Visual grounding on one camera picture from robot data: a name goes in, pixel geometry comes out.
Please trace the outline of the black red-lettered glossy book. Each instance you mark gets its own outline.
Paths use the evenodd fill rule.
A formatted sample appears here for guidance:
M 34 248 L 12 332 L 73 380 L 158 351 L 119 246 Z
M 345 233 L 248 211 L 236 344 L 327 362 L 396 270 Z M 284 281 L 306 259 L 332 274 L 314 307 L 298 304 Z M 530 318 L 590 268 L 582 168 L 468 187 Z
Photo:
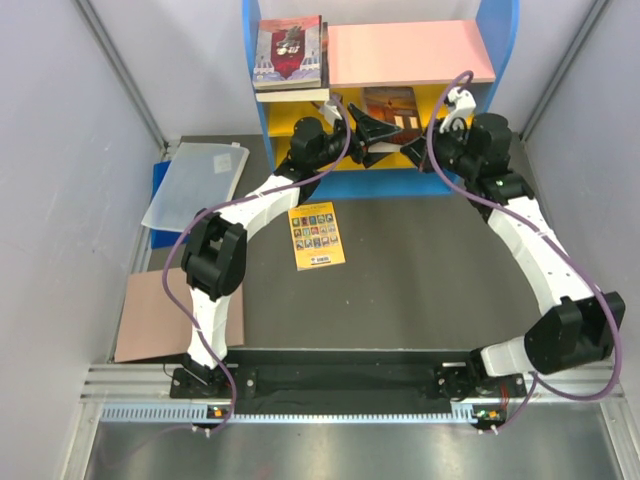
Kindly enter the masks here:
M 399 152 L 422 133 L 422 124 L 412 87 L 365 87 L 362 100 L 366 113 L 401 129 L 396 135 L 375 144 L 375 153 Z

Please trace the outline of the blue folder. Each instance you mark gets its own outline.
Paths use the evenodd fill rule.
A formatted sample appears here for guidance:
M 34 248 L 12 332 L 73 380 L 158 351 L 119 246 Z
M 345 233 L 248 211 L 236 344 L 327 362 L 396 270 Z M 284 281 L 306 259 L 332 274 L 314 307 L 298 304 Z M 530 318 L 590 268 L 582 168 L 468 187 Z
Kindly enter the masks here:
M 231 200 L 245 164 L 229 154 L 157 164 L 142 220 L 152 231 L 152 247 L 173 244 L 199 211 Z

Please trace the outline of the translucent white zip file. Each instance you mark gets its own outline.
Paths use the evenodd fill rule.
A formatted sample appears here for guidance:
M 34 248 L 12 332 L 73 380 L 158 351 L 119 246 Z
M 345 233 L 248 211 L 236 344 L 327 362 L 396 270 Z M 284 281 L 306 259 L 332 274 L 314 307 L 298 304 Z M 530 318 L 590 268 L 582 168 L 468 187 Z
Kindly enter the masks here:
M 181 143 L 172 160 L 153 167 L 152 200 L 142 225 L 184 231 L 200 210 L 232 199 L 248 157 L 236 142 Z

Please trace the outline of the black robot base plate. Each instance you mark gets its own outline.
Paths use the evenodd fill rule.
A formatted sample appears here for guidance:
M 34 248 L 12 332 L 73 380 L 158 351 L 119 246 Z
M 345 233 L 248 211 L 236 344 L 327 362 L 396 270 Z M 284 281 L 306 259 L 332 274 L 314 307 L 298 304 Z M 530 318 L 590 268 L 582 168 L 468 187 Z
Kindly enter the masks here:
M 236 401 L 236 413 L 444 413 L 452 403 L 500 407 L 525 396 L 520 374 L 483 378 L 462 350 L 233 349 L 217 394 L 188 381 L 181 365 L 170 397 Z

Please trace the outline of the black Storey Treehouse book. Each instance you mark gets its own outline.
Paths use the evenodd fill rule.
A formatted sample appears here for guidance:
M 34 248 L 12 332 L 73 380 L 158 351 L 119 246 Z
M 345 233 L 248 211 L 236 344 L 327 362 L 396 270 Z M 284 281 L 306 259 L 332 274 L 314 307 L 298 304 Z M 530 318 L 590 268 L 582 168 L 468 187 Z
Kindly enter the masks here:
M 310 74 L 295 71 L 289 77 L 284 77 L 278 72 L 271 72 L 254 76 L 252 83 L 256 91 L 297 90 L 318 88 L 322 85 L 322 79 L 315 71 Z

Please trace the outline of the dark Tale of Two Cities book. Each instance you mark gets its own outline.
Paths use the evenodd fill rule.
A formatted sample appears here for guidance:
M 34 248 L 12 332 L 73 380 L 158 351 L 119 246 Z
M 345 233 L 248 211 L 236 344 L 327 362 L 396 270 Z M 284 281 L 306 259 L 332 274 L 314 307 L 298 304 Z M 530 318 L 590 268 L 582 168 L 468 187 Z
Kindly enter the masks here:
M 260 102 L 325 101 L 329 98 L 328 24 L 322 18 L 322 85 L 297 90 L 256 91 Z

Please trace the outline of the pink brown flat folder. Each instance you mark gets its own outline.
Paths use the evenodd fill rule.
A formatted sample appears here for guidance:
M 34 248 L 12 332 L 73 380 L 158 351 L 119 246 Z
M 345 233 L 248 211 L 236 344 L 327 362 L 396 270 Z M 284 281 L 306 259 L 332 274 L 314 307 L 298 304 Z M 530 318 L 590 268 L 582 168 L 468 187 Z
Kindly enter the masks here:
M 114 362 L 150 361 L 187 352 L 192 325 L 165 294 L 162 273 L 157 270 L 129 276 Z M 168 283 L 180 302 L 192 310 L 185 273 L 180 268 L 169 269 Z M 241 285 L 230 300 L 225 333 L 230 347 L 244 344 L 243 300 Z

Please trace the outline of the yellow Shakespeare paperback book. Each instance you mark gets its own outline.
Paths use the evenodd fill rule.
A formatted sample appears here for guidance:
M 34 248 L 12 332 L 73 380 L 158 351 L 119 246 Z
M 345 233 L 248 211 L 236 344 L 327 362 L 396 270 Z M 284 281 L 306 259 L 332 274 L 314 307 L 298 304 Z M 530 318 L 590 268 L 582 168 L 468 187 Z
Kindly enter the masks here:
M 287 214 L 298 271 L 346 262 L 332 202 L 301 205 Z

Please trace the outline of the colourful blue-framed bookshelf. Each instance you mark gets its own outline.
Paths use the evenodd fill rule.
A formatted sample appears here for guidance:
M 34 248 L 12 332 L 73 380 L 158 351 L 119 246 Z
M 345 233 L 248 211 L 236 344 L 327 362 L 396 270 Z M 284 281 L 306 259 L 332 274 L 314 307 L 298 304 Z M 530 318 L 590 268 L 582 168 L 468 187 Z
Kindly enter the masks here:
M 411 86 L 420 119 L 427 122 L 444 87 L 471 70 L 477 109 L 486 111 L 513 51 L 519 13 L 517 1 L 483 1 L 473 19 L 331 26 L 329 86 L 355 104 L 365 87 Z M 436 174 L 421 173 L 406 157 L 393 153 L 370 169 L 343 160 L 311 198 L 319 202 L 449 192 Z

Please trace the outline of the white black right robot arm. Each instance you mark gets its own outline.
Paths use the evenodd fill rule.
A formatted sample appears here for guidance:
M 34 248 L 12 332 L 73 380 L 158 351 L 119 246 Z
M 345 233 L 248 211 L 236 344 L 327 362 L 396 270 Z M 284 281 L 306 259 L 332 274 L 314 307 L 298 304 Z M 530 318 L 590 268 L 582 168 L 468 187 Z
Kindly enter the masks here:
M 504 117 L 483 113 L 451 127 L 439 120 L 401 149 L 416 166 L 463 180 L 461 193 L 507 246 L 538 303 L 541 317 L 524 335 L 471 352 L 467 384 L 487 396 L 505 376 L 549 375 L 607 358 L 617 379 L 625 303 L 602 292 L 560 246 L 532 188 L 509 166 L 511 137 Z

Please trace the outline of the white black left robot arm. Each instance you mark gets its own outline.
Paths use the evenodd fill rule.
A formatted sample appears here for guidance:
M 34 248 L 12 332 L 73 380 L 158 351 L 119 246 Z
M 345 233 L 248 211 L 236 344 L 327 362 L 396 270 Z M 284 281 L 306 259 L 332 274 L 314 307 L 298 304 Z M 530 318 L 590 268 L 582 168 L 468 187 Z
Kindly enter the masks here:
M 285 159 L 254 192 L 224 207 L 199 212 L 181 260 L 192 299 L 192 338 L 183 362 L 188 381 L 205 396 L 220 394 L 230 383 L 223 360 L 232 294 L 246 273 L 249 240 L 279 215 L 304 203 L 323 173 L 349 156 L 370 166 L 370 146 L 385 142 L 400 127 L 369 116 L 354 104 L 344 118 L 325 103 L 332 120 L 326 133 L 321 120 L 304 117 L 294 125 Z

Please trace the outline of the purple red illustrated book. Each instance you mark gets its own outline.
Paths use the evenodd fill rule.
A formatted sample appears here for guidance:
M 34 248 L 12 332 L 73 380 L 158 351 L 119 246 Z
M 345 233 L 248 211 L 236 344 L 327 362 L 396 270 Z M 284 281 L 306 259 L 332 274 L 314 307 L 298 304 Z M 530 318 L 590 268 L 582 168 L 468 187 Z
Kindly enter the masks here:
M 278 72 L 315 71 L 322 79 L 322 16 L 264 19 L 259 22 L 252 79 Z

